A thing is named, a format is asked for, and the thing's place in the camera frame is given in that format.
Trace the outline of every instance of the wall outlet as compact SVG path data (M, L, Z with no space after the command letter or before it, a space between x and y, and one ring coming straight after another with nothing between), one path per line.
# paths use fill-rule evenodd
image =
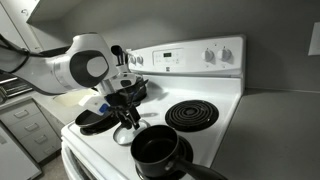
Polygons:
M308 55L320 55L320 22L314 23Z

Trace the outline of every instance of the stove control panel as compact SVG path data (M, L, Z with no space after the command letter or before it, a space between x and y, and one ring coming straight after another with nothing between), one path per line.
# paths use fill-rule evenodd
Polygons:
M138 49L130 52L132 72L242 76L245 37L230 36Z

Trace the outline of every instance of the white stove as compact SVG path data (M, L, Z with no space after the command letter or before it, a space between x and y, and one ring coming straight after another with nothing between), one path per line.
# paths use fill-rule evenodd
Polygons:
M244 52L243 36L132 51L130 70L149 79L148 95L137 107L141 119L151 126L167 125L166 112L179 102L204 100L213 104L219 112L213 125L196 132L177 131L192 146L192 162L210 167L243 92ZM62 157L70 179L82 178L75 161L81 162L92 179L140 179L130 146L120 146L113 139L118 126L92 136L82 135L74 123L62 129ZM185 175L182 179L192 178Z

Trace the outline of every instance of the stove knob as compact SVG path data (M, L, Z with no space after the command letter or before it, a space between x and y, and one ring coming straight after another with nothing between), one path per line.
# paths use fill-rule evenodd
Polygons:
M204 61L206 62L209 62L213 59L213 52L209 49L205 50L202 54L201 54L201 57Z
M229 49L221 49L218 51L217 56L221 61L228 61L231 57L232 53Z
M143 64L143 58L142 58L141 56L138 56L138 57L137 57L137 62L138 62L139 64Z
M134 56L130 56L129 60L132 64L136 64L136 62L137 62L136 57L134 57Z

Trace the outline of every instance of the pan handle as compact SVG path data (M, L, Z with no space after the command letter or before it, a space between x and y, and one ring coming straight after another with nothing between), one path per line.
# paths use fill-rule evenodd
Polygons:
M192 164L179 157L174 160L173 168L188 173L196 180L227 180L226 177L222 176L213 169Z

